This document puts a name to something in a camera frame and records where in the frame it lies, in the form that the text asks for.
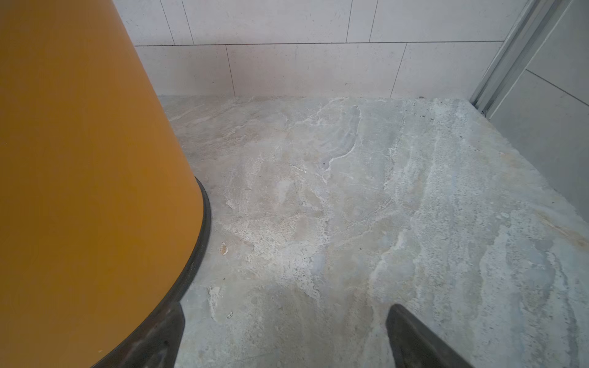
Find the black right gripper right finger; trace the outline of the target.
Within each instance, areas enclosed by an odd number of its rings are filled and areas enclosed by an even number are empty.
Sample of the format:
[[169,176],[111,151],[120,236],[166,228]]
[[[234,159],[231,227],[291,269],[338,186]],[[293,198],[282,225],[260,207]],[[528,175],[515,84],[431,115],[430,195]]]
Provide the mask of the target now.
[[405,306],[393,305],[386,320],[395,367],[472,368]]

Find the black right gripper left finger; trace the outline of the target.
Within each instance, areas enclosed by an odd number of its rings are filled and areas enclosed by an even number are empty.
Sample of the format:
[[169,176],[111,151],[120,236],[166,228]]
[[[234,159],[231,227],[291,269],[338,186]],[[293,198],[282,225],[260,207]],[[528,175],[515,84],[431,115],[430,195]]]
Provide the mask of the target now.
[[183,332],[185,317],[179,302],[161,314],[147,334],[134,343],[119,367],[173,368]]

